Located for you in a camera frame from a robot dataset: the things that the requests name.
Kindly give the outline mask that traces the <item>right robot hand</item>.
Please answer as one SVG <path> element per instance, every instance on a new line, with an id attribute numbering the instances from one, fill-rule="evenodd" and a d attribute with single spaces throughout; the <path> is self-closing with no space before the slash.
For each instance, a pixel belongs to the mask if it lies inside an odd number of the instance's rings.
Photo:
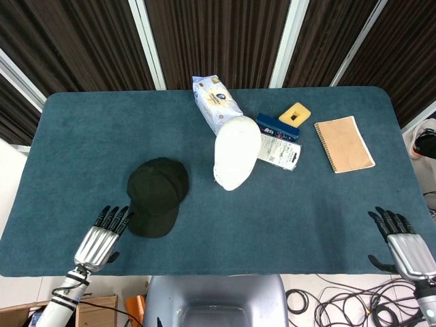
<path id="1" fill-rule="evenodd" d="M 374 255 L 368 259 L 380 271 L 402 276 L 406 281 L 435 283 L 435 258 L 424 239 L 404 216 L 379 206 L 368 212 L 386 243 L 392 264 L 381 263 Z"/>

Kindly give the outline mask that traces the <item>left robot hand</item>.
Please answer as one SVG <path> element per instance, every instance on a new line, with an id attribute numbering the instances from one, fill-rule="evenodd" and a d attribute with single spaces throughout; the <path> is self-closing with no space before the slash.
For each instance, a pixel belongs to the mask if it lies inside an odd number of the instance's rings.
<path id="1" fill-rule="evenodd" d="M 105 206 L 75 253 L 74 264 L 96 273 L 112 261 L 114 248 L 132 216 L 128 211 L 128 206 Z"/>

